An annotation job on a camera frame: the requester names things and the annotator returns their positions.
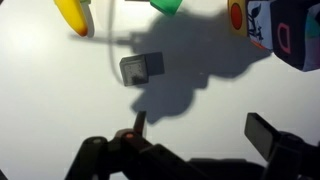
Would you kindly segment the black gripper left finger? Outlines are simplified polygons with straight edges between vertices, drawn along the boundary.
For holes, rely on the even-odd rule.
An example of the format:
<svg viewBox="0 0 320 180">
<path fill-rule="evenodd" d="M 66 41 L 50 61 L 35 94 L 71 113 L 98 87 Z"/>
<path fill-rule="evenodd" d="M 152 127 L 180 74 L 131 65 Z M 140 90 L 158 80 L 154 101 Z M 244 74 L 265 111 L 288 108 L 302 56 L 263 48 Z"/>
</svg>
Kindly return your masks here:
<svg viewBox="0 0 320 180">
<path fill-rule="evenodd" d="M 135 133 L 137 133 L 140 136 L 144 135 L 144 125 L 146 120 L 146 112 L 145 111 L 139 111 L 137 113 L 133 130 Z"/>
</svg>

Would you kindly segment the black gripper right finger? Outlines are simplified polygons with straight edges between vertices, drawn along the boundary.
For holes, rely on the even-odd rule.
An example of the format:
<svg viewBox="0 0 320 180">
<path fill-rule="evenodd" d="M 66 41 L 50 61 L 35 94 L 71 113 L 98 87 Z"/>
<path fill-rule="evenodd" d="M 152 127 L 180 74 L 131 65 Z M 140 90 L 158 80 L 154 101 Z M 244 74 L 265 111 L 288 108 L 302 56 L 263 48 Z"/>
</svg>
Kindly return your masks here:
<svg viewBox="0 0 320 180">
<path fill-rule="evenodd" d="M 268 161 L 281 134 L 257 113 L 248 113 L 244 134 L 260 155 Z"/>
</svg>

